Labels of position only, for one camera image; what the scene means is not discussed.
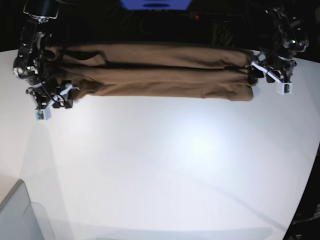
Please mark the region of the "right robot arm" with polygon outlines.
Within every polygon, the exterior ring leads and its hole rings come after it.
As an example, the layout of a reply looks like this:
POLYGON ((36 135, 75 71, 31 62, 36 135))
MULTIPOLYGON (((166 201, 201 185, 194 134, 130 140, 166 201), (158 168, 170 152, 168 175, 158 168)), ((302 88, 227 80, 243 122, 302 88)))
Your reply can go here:
POLYGON ((27 0, 23 13, 28 16, 21 31, 20 45, 12 70, 18 79, 29 84, 25 93, 31 97, 37 113, 51 107, 70 109, 75 89, 70 81, 58 83, 56 73, 51 69, 58 62, 55 54, 46 49, 50 34, 40 27, 58 17, 62 4, 72 4, 65 0, 27 0))

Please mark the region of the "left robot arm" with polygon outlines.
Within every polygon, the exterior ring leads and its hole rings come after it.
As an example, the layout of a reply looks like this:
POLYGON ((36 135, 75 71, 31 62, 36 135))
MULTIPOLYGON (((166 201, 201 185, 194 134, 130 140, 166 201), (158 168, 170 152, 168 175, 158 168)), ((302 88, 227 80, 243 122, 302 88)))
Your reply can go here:
POLYGON ((310 41, 305 30, 308 21, 300 0, 247 0, 245 19, 259 53, 250 67, 254 77, 277 84, 279 94, 292 92, 291 76, 295 56, 307 50, 310 41))

